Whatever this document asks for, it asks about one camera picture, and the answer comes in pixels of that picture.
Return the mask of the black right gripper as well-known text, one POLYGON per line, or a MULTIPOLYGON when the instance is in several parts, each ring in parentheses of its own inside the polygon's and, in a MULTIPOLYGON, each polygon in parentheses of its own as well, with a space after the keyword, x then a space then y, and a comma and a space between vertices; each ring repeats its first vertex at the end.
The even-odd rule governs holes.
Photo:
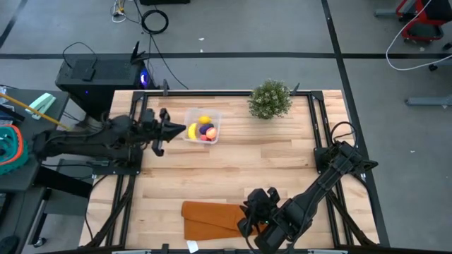
POLYGON ((252 225, 267 223, 273 213, 278 209, 280 201, 278 191, 274 187, 268 190, 254 189, 245 201, 245 216, 239 221, 239 231, 242 236, 250 236, 252 225))

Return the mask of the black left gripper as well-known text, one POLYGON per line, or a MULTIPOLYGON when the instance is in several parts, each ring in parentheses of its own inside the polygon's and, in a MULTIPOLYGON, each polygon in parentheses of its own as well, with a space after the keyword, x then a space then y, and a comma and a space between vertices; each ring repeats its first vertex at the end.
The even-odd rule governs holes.
POLYGON ((155 117, 155 112, 151 108, 146 109, 141 118, 141 130, 143 131, 142 143, 146 145, 151 144, 151 149, 155 155, 162 157, 165 152, 162 149, 163 141, 165 140, 169 143, 185 131, 186 126, 184 124, 169 123, 170 131, 165 132, 165 124, 170 120, 166 108, 160 110, 159 117, 160 120, 155 117))

